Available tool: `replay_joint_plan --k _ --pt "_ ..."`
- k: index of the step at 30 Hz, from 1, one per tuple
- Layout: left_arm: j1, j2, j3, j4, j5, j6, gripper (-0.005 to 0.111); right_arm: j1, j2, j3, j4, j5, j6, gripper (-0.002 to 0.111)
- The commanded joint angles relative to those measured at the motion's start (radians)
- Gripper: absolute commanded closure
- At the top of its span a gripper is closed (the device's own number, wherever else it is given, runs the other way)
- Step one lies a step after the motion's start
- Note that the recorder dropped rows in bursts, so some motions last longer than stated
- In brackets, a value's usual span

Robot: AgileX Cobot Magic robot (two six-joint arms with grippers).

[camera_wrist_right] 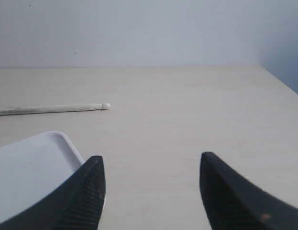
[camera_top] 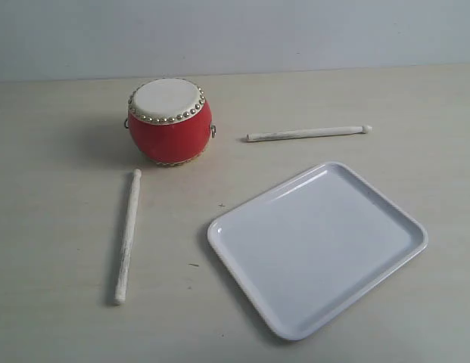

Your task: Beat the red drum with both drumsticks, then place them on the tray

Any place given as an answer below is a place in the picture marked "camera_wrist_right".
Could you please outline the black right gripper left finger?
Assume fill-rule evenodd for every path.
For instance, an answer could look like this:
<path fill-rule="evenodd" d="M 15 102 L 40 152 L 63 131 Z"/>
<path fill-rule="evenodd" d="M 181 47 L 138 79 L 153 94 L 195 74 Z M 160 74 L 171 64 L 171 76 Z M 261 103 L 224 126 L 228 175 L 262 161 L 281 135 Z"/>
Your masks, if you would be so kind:
<path fill-rule="evenodd" d="M 105 197 L 103 158 L 92 156 L 48 196 L 0 223 L 0 230 L 96 230 Z"/>

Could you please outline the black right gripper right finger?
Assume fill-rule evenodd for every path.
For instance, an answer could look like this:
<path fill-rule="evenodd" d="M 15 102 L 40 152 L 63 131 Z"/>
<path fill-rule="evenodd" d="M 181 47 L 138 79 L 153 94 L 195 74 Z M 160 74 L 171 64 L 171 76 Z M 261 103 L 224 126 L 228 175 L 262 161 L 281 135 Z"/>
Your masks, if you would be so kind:
<path fill-rule="evenodd" d="M 213 152 L 201 154 L 199 188 L 214 230 L 298 230 L 298 208 L 248 181 Z"/>

